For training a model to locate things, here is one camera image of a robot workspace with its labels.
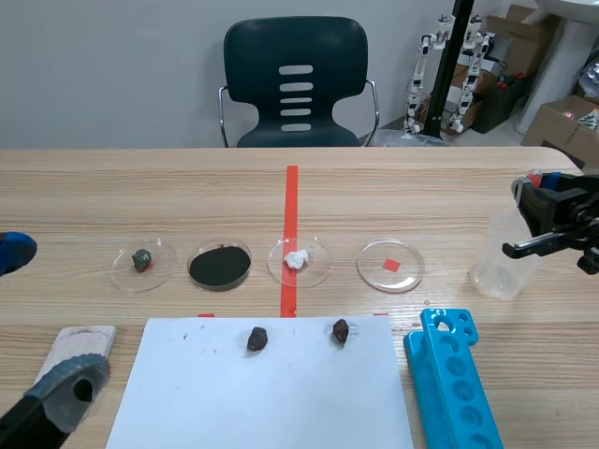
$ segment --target black pole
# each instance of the black pole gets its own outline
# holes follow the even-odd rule
[[[427,114],[427,120],[424,122],[424,129],[422,130],[422,134],[426,136],[434,138],[441,137],[443,110],[446,108],[446,100],[449,94],[449,87],[451,87],[451,80],[453,80],[453,72],[456,69],[458,58],[460,58],[461,44],[466,34],[466,28],[468,27],[468,21],[470,20],[474,4],[475,0],[456,0],[453,6],[453,16],[456,18],[456,21],[451,32],[451,39],[449,39],[443,50],[439,70],[437,71],[437,78],[434,81],[429,113]]]

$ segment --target white cotton ball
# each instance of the white cotton ball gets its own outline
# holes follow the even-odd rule
[[[292,251],[285,256],[285,263],[293,269],[300,269],[308,263],[308,252],[306,250]]]

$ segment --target gray wall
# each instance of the gray wall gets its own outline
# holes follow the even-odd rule
[[[223,37],[257,17],[339,15],[364,26],[382,123],[402,115],[419,36],[452,0],[2,0],[0,148],[222,146],[216,92]],[[482,14],[502,3],[478,0]],[[431,79],[435,61],[431,61]],[[365,91],[335,107],[359,136],[373,123]],[[232,142],[257,114],[226,102]]]

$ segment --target clear plastic cup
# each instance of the clear plastic cup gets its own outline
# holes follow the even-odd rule
[[[515,297],[541,266],[541,257],[529,255],[511,259],[502,247],[531,238],[531,232],[518,210],[491,219],[478,261],[470,268],[470,279],[479,290],[492,297]]]

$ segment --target petri dish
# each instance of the petri dish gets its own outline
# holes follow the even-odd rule
[[[308,252],[308,262],[300,269],[289,268],[285,256],[299,250]],[[272,277],[283,285],[313,287],[329,276],[333,256],[317,237],[280,239],[270,248],[268,264]]]
[[[135,269],[133,254],[146,250],[152,262],[143,272]],[[173,273],[177,264],[175,248],[163,239],[141,239],[119,250],[112,262],[110,278],[114,285],[130,293],[145,292],[163,284]]]
[[[358,272],[372,287],[389,293],[408,292],[422,281],[420,253],[395,239],[368,243],[358,255]]]
[[[204,290],[225,292],[240,286],[250,274],[252,252],[236,239],[210,240],[187,259],[192,282]]]

